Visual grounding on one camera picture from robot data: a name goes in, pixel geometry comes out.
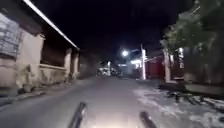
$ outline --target wall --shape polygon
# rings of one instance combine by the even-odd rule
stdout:
[[[66,70],[63,67],[40,64],[39,82],[44,85],[55,84],[65,81]]]
[[[10,58],[0,58],[0,86],[15,86],[15,74],[15,60]]]
[[[17,85],[21,88],[23,85],[38,85],[39,63],[43,38],[40,35],[33,36],[23,31],[23,40],[19,46],[17,56]]]

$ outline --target light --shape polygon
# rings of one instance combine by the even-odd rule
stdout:
[[[131,61],[131,64],[141,64],[141,63],[142,63],[142,61],[139,59]]]
[[[34,12],[37,13],[45,22],[47,22],[55,31],[57,31],[62,37],[65,38],[71,45],[73,45],[77,50],[79,48],[52,22],[50,21],[30,0],[23,0]]]
[[[129,52],[128,52],[128,51],[124,50],[124,51],[122,52],[122,56],[123,56],[123,57],[126,57],[126,56],[128,56],[128,55],[129,55]]]
[[[126,64],[118,64],[119,67],[125,67],[127,66]]]

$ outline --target asphalt road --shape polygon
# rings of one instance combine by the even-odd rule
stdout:
[[[223,114],[202,104],[177,103],[150,83],[92,78],[81,84],[0,109],[0,127],[67,128],[81,101],[88,105],[82,128],[142,128],[140,111],[147,111],[158,128],[224,127]]]

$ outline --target pole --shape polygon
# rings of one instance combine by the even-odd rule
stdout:
[[[146,58],[146,51],[143,49],[141,44],[141,51],[142,51],[142,79],[146,80],[146,74],[145,74],[145,58]]]
[[[108,64],[107,64],[107,68],[108,68],[108,72],[107,72],[107,74],[108,74],[108,76],[111,76],[111,71],[110,71],[110,65],[111,65],[111,63],[110,63],[110,61],[108,62]]]

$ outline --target white wall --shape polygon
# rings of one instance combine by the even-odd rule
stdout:
[[[44,39],[23,31],[23,41],[19,47],[17,56],[17,84],[35,85],[38,83],[38,70],[41,59],[41,50]]]

